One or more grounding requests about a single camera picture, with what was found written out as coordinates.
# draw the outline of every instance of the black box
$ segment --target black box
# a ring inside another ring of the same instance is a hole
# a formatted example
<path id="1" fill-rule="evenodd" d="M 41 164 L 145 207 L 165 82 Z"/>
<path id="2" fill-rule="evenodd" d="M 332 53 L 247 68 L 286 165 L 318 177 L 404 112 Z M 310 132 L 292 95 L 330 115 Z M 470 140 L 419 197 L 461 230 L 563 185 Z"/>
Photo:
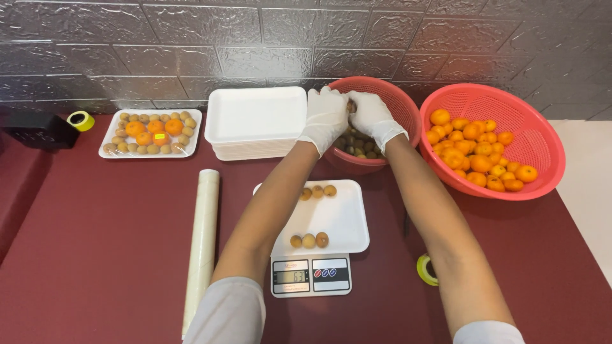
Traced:
<path id="1" fill-rule="evenodd" d="M 4 119 L 2 129 L 24 146 L 38 149 L 68 149 L 80 132 L 53 113 L 13 113 Z"/>

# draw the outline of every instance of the red plastic colander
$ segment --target red plastic colander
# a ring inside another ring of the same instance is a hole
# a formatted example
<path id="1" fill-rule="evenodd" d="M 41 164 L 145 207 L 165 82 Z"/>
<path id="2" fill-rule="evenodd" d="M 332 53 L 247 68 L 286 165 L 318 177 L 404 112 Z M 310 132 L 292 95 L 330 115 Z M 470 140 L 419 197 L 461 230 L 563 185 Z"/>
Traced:
<path id="1" fill-rule="evenodd" d="M 416 147 L 421 134 L 421 116 L 419 108 L 412 99 L 392 83 L 372 77 L 348 77 L 329 84 L 331 89 L 340 93 L 349 91 L 375 93 L 387 105 L 393 119 L 406 131 L 410 144 Z M 331 147 L 323 155 L 334 167 L 351 174 L 368 174 L 382 169 L 389 162 L 386 159 L 362 159 Z"/>
<path id="2" fill-rule="evenodd" d="M 429 141 L 420 142 L 421 154 L 438 177 L 451 187 L 485 198 L 522 201 L 546 195 L 553 190 L 565 170 L 565 152 L 561 140 L 542 115 L 526 102 L 500 89 L 479 84 L 453 84 L 438 89 L 425 99 L 420 109 L 422 135 L 432 127 L 429 121 L 436 109 L 450 112 L 451 120 L 464 117 L 470 121 L 492 119 L 496 134 L 512 132 L 514 140 L 505 147 L 503 156 L 522 165 L 531 165 L 539 173 L 520 192 L 495 192 L 459 177 L 434 153 Z"/>

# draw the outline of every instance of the yellow tape roll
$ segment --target yellow tape roll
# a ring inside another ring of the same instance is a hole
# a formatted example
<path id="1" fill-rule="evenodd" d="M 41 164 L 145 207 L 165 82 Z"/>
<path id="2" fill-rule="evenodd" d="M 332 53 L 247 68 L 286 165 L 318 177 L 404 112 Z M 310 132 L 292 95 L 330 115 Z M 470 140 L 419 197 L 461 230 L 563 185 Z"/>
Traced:
<path id="1" fill-rule="evenodd" d="M 95 123 L 94 118 L 85 111 L 73 112 L 66 121 L 80 132 L 91 129 Z"/>
<path id="2" fill-rule="evenodd" d="M 433 270 L 433 266 L 431 265 L 429 253 L 420 256 L 419 260 L 417 260 L 417 272 L 425 283 L 433 286 L 438 285 L 438 279 L 436 278 L 436 272 Z"/>

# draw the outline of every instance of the white wall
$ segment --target white wall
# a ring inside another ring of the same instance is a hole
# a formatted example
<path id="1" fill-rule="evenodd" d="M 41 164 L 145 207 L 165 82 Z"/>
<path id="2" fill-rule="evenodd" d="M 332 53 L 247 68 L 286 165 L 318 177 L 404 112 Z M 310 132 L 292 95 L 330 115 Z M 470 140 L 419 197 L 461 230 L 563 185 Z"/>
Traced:
<path id="1" fill-rule="evenodd" d="M 557 191 L 612 286 L 612 121 L 549 122 L 567 159 Z"/>

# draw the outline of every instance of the hand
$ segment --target hand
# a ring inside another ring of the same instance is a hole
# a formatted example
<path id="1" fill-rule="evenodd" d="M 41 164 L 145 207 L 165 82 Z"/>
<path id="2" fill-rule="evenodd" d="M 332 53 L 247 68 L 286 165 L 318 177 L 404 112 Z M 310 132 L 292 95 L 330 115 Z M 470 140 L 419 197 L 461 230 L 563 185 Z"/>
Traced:
<path id="1" fill-rule="evenodd" d="M 348 127 L 348 95 L 331 90 L 328 86 L 318 93 L 308 91 L 306 127 L 297 139 L 312 142 L 319 152 L 319 158 Z"/>
<path id="2" fill-rule="evenodd" d="M 393 119 L 387 105 L 377 94 L 351 91 L 348 96 L 357 105 L 357 112 L 350 115 L 351 124 L 372 137 L 383 154 L 389 140 L 399 134 L 408 137 L 408 132 Z"/>

